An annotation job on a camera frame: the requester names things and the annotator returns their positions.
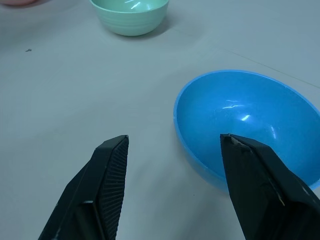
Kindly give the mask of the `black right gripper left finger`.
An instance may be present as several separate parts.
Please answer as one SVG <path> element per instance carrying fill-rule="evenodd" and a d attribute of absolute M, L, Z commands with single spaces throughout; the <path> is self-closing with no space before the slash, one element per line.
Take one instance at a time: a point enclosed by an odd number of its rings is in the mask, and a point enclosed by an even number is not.
<path fill-rule="evenodd" d="M 62 192 L 38 240 L 116 240 L 128 135 L 104 141 Z"/>

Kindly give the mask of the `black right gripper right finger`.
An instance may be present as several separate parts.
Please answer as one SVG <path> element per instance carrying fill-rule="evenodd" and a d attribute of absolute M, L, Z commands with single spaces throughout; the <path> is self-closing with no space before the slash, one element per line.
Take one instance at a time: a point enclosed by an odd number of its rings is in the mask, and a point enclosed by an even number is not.
<path fill-rule="evenodd" d="M 320 240 L 320 199 L 271 147 L 234 134 L 220 147 L 245 240 Z"/>

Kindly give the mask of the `blue plastic bowl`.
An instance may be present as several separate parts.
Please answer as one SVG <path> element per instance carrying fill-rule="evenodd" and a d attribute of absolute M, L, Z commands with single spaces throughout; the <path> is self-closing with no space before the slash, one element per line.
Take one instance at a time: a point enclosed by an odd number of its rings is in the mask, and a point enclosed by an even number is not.
<path fill-rule="evenodd" d="M 311 189 L 320 187 L 320 110 L 280 81 L 244 70 L 205 73 L 179 92 L 173 122 L 189 164 L 224 193 L 221 134 L 270 146 Z"/>

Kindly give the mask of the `green plastic bowl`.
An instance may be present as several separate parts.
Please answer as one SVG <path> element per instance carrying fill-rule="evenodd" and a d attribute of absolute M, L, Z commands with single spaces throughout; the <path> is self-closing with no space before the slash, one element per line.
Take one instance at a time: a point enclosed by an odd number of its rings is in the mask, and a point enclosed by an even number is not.
<path fill-rule="evenodd" d="M 148 34 L 164 20 L 169 0 L 89 0 L 109 31 L 127 37 Z"/>

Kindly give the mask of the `pink object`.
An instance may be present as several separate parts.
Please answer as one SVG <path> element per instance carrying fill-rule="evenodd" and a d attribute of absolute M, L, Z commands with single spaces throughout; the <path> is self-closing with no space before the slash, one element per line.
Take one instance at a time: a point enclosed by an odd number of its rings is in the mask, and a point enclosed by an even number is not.
<path fill-rule="evenodd" d="M 21 7 L 33 4 L 37 1 L 38 0 L 0 0 L 0 4 L 10 7 Z"/>

